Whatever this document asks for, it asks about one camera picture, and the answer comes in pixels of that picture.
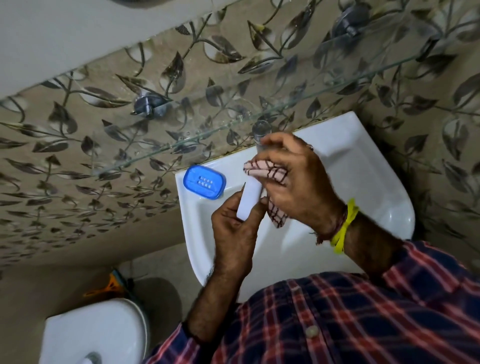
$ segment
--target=shirt sleeve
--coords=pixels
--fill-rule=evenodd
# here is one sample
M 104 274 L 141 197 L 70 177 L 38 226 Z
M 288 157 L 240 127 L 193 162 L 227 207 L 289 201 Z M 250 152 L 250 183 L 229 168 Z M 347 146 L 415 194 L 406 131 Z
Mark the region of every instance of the shirt sleeve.
M 187 364 L 199 363 L 200 345 L 190 338 L 179 324 L 170 337 L 156 346 L 143 364 Z
M 383 279 L 389 288 L 422 306 L 480 322 L 478 279 L 453 256 L 426 242 L 405 241 Z

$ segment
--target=shirt button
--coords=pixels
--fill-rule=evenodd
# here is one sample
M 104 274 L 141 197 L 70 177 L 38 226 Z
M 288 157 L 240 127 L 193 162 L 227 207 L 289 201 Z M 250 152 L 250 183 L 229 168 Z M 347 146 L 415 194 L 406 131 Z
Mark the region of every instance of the shirt button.
M 313 339 L 314 337 L 318 336 L 319 333 L 320 331 L 318 329 L 318 326 L 315 325 L 309 326 L 305 330 L 305 335 L 307 335 L 309 339 Z

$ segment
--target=blue soap dish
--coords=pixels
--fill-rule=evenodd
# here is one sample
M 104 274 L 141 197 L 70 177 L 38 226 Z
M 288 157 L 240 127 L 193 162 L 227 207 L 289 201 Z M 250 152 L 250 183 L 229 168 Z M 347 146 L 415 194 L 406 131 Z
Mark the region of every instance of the blue soap dish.
M 188 168 L 183 176 L 183 185 L 187 190 L 210 200 L 219 198 L 226 184 L 223 174 L 199 165 Z

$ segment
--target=white sink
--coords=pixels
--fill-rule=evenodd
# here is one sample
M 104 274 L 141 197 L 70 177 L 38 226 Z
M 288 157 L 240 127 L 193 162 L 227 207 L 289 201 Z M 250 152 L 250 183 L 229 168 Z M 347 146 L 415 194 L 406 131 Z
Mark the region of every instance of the white sink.
M 411 201 L 390 165 L 375 146 L 354 112 L 295 132 L 320 156 L 333 186 L 344 201 L 354 197 L 360 209 L 380 226 L 402 239 L 410 239 L 415 225 Z M 215 243 L 212 213 L 246 181 L 243 164 L 256 148 L 205 163 L 227 178 L 224 195 L 214 201 L 186 190 L 185 171 L 175 176 L 188 255 L 200 283 L 213 266 Z M 315 245 L 316 237 L 306 225 L 288 220 L 276 229 L 266 215 L 260 224 L 253 256 L 253 269 L 240 289 L 239 302 L 275 282 L 301 278 L 324 271 L 360 273 L 346 255 L 337 255 L 329 243 Z

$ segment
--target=toilet lid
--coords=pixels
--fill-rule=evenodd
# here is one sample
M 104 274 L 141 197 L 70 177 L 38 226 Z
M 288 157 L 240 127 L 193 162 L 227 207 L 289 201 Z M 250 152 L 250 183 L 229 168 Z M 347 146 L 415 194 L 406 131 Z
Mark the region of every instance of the toilet lid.
M 97 353 L 102 364 L 139 364 L 146 327 L 125 299 L 91 304 L 46 320 L 39 364 L 79 364 Z

